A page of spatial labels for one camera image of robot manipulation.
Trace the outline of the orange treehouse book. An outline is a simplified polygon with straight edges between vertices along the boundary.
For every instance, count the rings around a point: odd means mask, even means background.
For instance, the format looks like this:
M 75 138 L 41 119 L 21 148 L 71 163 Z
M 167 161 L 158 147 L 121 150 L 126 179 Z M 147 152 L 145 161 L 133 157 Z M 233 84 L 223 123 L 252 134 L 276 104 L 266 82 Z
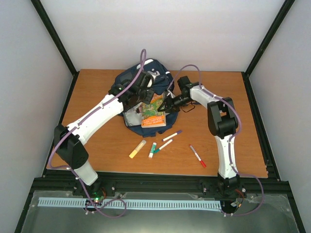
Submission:
M 163 95 L 154 94 L 149 104 L 143 103 L 141 106 L 141 127 L 155 128 L 166 126 L 166 116 L 157 109 L 163 103 Z

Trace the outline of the navy blue backpack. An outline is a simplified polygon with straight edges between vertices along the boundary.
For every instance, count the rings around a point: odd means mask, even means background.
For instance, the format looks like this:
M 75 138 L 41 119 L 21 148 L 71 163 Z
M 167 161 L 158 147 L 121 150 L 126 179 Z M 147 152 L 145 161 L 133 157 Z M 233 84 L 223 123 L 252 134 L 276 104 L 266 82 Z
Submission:
M 172 128 L 178 113 L 159 111 L 165 96 L 172 92 L 172 74 L 156 59 L 145 61 L 135 83 L 118 97 L 123 104 L 120 116 L 128 129 L 142 137 L 154 137 Z

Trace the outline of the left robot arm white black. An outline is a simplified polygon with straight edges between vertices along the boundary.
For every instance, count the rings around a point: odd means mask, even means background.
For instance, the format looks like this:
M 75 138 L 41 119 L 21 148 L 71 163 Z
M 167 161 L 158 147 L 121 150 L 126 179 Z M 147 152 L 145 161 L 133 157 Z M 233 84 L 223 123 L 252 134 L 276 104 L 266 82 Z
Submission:
M 126 76 L 113 85 L 107 95 L 88 113 L 67 126 L 59 124 L 54 129 L 53 152 L 66 162 L 84 184 L 84 190 L 97 195 L 101 190 L 98 174 L 92 168 L 85 144 L 110 119 L 137 104 L 150 103 L 154 91 L 155 75 L 137 71 L 134 77 Z

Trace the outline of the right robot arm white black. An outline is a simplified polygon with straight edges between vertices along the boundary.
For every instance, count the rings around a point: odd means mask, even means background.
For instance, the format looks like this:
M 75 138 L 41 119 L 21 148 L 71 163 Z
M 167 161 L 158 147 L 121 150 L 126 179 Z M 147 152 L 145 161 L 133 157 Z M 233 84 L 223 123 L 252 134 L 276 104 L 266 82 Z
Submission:
M 233 100 L 211 93 L 200 82 L 190 82 L 187 76 L 181 77 L 177 83 L 181 94 L 173 97 L 169 92 L 158 111 L 178 112 L 182 106 L 192 101 L 207 109 L 207 125 L 216 139 L 219 156 L 217 191 L 221 196 L 227 197 L 240 185 L 234 142 L 241 121 L 237 117 Z

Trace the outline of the purple cap marker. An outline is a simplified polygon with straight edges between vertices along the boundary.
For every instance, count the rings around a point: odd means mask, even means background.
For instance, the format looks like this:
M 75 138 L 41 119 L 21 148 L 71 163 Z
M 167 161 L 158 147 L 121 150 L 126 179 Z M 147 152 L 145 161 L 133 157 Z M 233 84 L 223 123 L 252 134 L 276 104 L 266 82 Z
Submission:
M 180 134 L 180 133 L 182 133 L 182 130 L 179 130 L 179 131 L 177 131 L 177 132 L 175 132 L 175 133 L 173 133 L 173 134 L 171 134 L 171 135 L 169 135 L 169 136 L 163 138 L 163 139 L 162 139 L 162 142 L 165 142 L 165 141 L 167 141 L 167 140 L 169 140 L 169 139 L 171 139 L 171 138 L 177 136 L 177 135 Z

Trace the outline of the green cap marker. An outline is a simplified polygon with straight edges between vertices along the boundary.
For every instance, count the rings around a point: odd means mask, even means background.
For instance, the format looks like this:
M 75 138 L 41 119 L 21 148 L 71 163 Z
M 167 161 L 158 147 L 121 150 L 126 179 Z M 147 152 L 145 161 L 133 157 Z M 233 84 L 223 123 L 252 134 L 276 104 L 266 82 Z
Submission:
M 166 146 L 168 146 L 170 143 L 173 142 L 173 139 L 168 140 L 165 144 L 163 144 L 161 147 L 159 147 L 158 149 L 156 149 L 154 151 L 154 153 L 158 153 L 159 151 L 161 151 L 162 149 L 164 149 Z

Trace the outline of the green white glue stick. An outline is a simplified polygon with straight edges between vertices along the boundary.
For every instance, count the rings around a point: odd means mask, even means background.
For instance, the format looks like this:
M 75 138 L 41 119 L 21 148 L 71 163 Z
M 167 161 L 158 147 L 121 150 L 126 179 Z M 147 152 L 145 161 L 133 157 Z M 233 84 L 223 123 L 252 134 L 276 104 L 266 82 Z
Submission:
M 157 145 L 156 142 L 154 142 L 154 143 L 152 144 L 152 147 L 151 147 L 151 150 L 150 150 L 150 152 L 149 152 L 148 158 L 152 158 L 152 157 L 153 157 L 154 151 L 155 151 L 155 149 L 156 149 L 156 145 Z

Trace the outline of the yellow highlighter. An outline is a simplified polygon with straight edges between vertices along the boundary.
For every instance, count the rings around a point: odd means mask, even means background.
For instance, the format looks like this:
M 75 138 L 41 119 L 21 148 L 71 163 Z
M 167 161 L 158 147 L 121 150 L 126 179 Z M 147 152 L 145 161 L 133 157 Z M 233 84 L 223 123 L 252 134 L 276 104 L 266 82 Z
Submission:
M 129 157 L 133 159 L 136 154 L 142 149 L 142 147 L 146 144 L 146 140 L 142 140 L 136 147 L 135 149 L 129 154 Z

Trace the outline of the red marker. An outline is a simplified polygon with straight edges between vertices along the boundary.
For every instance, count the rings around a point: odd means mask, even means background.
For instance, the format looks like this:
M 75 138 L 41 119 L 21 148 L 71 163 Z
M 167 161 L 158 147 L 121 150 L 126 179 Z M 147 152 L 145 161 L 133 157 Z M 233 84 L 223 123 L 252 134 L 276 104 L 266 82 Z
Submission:
M 189 147 L 190 147 L 190 149 L 192 150 L 192 152 L 194 153 L 194 155 L 196 156 L 196 158 L 198 159 L 198 161 L 200 162 L 200 164 L 201 164 L 204 168 L 206 168 L 206 167 L 207 167 L 206 164 L 205 164 L 204 161 L 201 159 L 201 157 L 199 156 L 199 154 L 197 153 L 197 151 L 194 149 L 194 147 L 193 147 L 191 144 L 189 144 Z

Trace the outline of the metal front plate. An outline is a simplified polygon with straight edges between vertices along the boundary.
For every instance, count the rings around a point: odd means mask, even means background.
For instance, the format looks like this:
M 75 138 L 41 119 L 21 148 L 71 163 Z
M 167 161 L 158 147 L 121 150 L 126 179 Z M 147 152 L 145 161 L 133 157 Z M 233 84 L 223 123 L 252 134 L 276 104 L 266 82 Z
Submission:
M 234 216 L 221 211 L 128 210 L 67 207 L 39 207 L 38 199 L 83 198 L 70 192 L 35 192 L 23 233 L 297 233 L 298 225 L 285 195 L 250 195 Z M 125 193 L 125 200 L 207 200 L 190 194 Z

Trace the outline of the left rear frame post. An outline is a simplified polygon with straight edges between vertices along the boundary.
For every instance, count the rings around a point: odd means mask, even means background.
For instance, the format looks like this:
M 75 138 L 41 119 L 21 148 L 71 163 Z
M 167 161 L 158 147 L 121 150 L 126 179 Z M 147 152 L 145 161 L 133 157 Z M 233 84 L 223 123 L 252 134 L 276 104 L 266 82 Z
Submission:
M 69 69 L 71 75 L 74 77 L 78 71 L 76 70 L 65 46 L 63 45 L 48 13 L 46 12 L 42 2 L 40 0 L 31 0 L 33 7 L 35 8 L 38 16 L 40 17 L 44 27 L 48 31 L 52 41 L 54 42 L 56 48 L 58 49 L 62 59 L 64 60 L 67 68 Z

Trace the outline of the frame post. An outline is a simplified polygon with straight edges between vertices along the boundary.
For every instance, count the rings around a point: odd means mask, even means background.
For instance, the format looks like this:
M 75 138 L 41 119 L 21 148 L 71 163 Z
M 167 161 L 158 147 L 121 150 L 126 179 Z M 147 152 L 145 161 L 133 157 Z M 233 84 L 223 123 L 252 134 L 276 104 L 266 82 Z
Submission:
M 255 55 L 253 56 L 250 64 L 248 65 L 246 71 L 243 73 L 244 75 L 244 80 L 249 79 L 251 76 L 252 72 L 256 68 L 258 62 L 262 58 L 265 50 L 268 48 L 270 42 L 274 38 L 276 32 L 278 31 L 279 27 L 281 26 L 283 20 L 285 19 L 286 15 L 290 11 L 292 5 L 294 4 L 295 0 L 285 0 L 278 11 L 276 17 L 274 18 L 271 26 L 269 27 L 265 37 L 263 38 L 260 46 L 258 47 Z
M 48 31 L 52 41 L 54 42 L 56 48 L 58 49 L 62 59 L 64 60 L 67 68 L 69 69 L 71 75 L 74 77 L 78 71 L 76 70 L 65 46 L 63 45 L 48 13 L 46 12 L 42 2 L 40 0 L 31 0 L 33 7 L 35 8 L 38 16 L 40 17 L 44 27 Z

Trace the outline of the black aluminium frame rail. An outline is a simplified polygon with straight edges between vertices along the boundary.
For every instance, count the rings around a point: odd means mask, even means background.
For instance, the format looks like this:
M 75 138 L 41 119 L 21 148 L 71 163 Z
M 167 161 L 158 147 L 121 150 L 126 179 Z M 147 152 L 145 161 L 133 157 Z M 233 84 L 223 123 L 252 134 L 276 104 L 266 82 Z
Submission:
M 116 193 L 187 193 L 215 200 L 233 200 L 238 197 L 236 188 L 226 195 L 219 194 L 216 177 L 143 175 L 127 173 L 101 172 L 95 184 L 88 186 L 91 197 L 114 196 Z M 241 178 L 239 190 L 245 189 L 245 196 L 264 194 L 282 194 L 292 198 L 293 194 L 288 182 L 275 178 L 263 178 L 259 182 L 254 178 Z M 41 178 L 35 178 L 31 191 L 71 191 L 76 196 L 86 194 L 80 184 L 69 171 L 47 171 Z

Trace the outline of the right rear frame post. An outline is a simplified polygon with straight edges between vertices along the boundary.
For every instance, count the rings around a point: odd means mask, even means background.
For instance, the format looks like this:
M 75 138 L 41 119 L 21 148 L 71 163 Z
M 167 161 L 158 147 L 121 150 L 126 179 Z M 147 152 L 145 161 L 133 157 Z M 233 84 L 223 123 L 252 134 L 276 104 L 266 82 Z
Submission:
M 285 19 L 286 15 L 290 11 L 292 5 L 294 4 L 295 0 L 285 0 L 278 11 L 276 17 L 274 18 L 271 26 L 269 27 L 265 37 L 263 38 L 260 46 L 258 47 L 255 55 L 253 56 L 250 64 L 248 65 L 246 71 L 243 73 L 244 75 L 244 80 L 249 79 L 251 76 L 252 72 L 256 68 L 258 62 L 262 58 L 265 50 L 268 48 L 270 42 L 274 38 L 276 32 L 278 31 L 279 27 L 281 26 L 283 20 Z

